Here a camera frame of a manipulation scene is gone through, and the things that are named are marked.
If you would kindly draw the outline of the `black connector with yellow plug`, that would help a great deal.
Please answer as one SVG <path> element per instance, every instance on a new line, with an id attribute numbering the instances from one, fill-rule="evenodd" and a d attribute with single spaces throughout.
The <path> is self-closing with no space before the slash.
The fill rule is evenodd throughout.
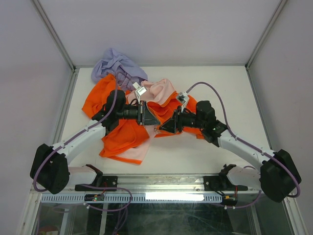
<path id="1" fill-rule="evenodd" d="M 226 195 L 222 198 L 221 205 L 223 206 L 236 206 L 238 202 L 238 198 L 235 195 Z"/>

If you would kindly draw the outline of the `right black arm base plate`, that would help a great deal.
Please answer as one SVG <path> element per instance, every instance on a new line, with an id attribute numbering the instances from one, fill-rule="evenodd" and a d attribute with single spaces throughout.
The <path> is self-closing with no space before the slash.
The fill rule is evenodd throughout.
<path id="1" fill-rule="evenodd" d="M 247 186 L 233 185 L 226 177 L 219 175 L 203 176 L 205 191 L 248 191 Z"/>

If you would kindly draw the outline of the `small electronics board with leds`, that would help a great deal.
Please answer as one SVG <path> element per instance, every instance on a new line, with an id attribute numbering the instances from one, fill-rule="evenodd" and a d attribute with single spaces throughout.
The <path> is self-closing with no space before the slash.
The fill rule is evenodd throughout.
<path id="1" fill-rule="evenodd" d="M 104 194 L 86 194 L 84 197 L 85 202 L 101 202 L 104 201 Z"/>

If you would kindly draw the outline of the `orange jacket with pink lining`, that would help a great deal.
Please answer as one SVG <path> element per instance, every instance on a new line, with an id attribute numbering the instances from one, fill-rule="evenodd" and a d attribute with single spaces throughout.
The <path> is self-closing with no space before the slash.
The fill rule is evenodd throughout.
<path id="1" fill-rule="evenodd" d="M 82 108 L 88 117 L 91 118 L 100 111 L 111 91 L 115 89 L 115 84 L 115 77 L 108 74 L 94 86 Z M 160 122 L 164 123 L 180 105 L 176 99 L 178 92 L 168 79 L 158 82 L 143 81 L 141 84 L 147 88 L 141 98 L 147 102 Z M 152 140 L 170 135 L 171 133 L 159 130 L 157 126 L 141 126 L 135 120 L 122 119 L 111 133 L 102 138 L 104 147 L 99 155 L 103 158 L 140 165 Z"/>

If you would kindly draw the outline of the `left aluminium frame post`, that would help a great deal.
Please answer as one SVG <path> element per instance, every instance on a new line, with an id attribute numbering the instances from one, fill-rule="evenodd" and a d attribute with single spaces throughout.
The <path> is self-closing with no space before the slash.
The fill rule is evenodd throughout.
<path id="1" fill-rule="evenodd" d="M 42 20 L 44 26 L 46 27 L 49 35 L 51 36 L 52 40 L 54 41 L 57 49 L 61 53 L 63 59 L 65 60 L 66 64 L 69 66 L 72 72 L 75 72 L 76 66 L 73 63 L 72 59 L 69 56 L 64 44 L 62 43 L 56 29 L 54 28 L 51 20 L 49 19 L 44 7 L 42 6 L 39 0 L 31 0 L 31 3 L 36 10 L 37 14 L 39 15 L 40 19 Z"/>

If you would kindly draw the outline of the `aluminium mounting rail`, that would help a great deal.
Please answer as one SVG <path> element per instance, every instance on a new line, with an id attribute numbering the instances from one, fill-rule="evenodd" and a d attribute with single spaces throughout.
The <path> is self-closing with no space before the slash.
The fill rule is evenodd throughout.
<path id="1" fill-rule="evenodd" d="M 130 191 L 205 191 L 203 186 L 203 176 L 205 175 L 120 174 L 116 176 L 118 177 L 117 190 L 118 188 L 126 188 Z M 49 191 L 52 194 L 58 194 L 67 188 L 74 189 L 76 185 L 89 185 L 92 183 L 88 182 L 86 174 L 83 175 L 81 180 L 75 178 L 73 173 L 62 174 L 60 177 L 56 175 L 51 177 L 49 175 L 39 175 L 36 182 L 44 187 L 44 191 Z"/>

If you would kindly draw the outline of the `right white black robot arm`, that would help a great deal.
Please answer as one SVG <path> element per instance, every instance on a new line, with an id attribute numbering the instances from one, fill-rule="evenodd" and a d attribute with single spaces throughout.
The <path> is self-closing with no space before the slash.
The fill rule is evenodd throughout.
<path id="1" fill-rule="evenodd" d="M 219 173 L 219 185 L 223 189 L 235 185 L 255 188 L 274 202 L 300 195 L 301 177 L 290 153 L 258 147 L 235 135 L 216 118 L 209 101 L 199 101 L 193 113 L 179 106 L 160 129 L 175 134 L 185 127 L 199 129 L 208 143 L 232 152 L 251 165 L 248 168 L 225 165 Z"/>

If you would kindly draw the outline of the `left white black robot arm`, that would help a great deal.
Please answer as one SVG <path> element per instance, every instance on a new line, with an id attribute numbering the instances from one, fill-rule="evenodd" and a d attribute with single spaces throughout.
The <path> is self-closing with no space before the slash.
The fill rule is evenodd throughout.
<path id="1" fill-rule="evenodd" d="M 160 122 L 146 101 L 127 104 L 125 93 L 113 90 L 106 103 L 77 133 L 51 146 L 40 145 L 30 171 L 37 192 L 60 193 L 67 186 L 97 190 L 103 183 L 103 172 L 86 164 L 70 167 L 70 163 L 87 147 L 118 127 L 120 120 L 134 120 L 137 126 L 156 126 Z"/>

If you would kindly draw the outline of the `crumpled lavender garment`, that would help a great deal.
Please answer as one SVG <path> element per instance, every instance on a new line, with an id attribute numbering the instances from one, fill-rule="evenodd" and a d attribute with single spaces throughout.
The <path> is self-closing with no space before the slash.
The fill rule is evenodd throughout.
<path id="1" fill-rule="evenodd" d="M 91 80 L 96 84 L 109 74 L 116 78 L 123 91 L 133 91 L 133 83 L 141 84 L 148 80 L 148 75 L 140 66 L 114 48 L 105 50 L 91 72 Z"/>

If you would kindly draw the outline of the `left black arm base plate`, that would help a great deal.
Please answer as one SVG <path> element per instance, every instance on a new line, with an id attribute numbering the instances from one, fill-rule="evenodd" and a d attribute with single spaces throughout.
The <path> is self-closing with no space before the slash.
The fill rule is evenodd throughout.
<path id="1" fill-rule="evenodd" d="M 74 189 L 75 191 L 117 191 L 117 184 L 117 176 L 100 175 L 96 176 L 91 184 L 76 185 Z"/>

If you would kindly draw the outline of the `aluminium frame post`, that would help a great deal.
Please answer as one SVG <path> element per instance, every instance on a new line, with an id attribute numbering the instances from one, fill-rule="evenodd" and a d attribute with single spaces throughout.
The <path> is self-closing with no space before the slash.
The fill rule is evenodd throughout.
<path id="1" fill-rule="evenodd" d="M 266 42 L 268 36 L 270 35 L 273 27 L 275 26 L 278 18 L 280 17 L 282 11 L 284 10 L 286 4 L 288 3 L 288 0 L 280 0 L 278 2 L 278 5 L 276 6 L 272 16 L 270 17 L 265 29 L 263 30 L 256 46 L 254 47 L 249 59 L 247 60 L 247 63 L 245 64 L 245 68 L 248 71 L 252 65 L 252 63 L 254 62 L 254 60 L 256 59 L 259 51 L 261 50 L 263 44 Z"/>
<path id="2" fill-rule="evenodd" d="M 36 10 L 37 14 L 39 15 L 40 19 L 42 20 L 44 26 L 46 27 L 49 35 L 51 36 L 52 40 L 54 41 L 57 49 L 61 53 L 63 59 L 65 60 L 66 64 L 69 66 L 72 72 L 75 72 L 76 66 L 73 63 L 72 59 L 69 56 L 64 44 L 62 43 L 56 29 L 54 28 L 51 20 L 49 19 L 44 7 L 42 6 L 39 0 L 31 0 L 31 3 Z"/>

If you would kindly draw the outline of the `right aluminium frame post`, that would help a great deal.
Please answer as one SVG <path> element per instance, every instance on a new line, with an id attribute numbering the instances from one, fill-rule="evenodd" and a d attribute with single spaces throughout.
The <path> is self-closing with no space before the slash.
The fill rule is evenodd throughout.
<path id="1" fill-rule="evenodd" d="M 248 71 L 252 65 L 252 63 L 254 62 L 254 60 L 256 59 L 259 51 L 261 50 L 263 44 L 266 42 L 268 36 L 270 35 L 273 27 L 275 26 L 278 18 L 280 17 L 282 11 L 284 10 L 286 4 L 288 3 L 288 0 L 280 0 L 278 2 L 278 5 L 276 6 L 272 16 L 270 17 L 265 29 L 263 30 L 256 46 L 254 47 L 249 59 L 247 60 L 247 63 L 245 64 L 245 68 Z"/>

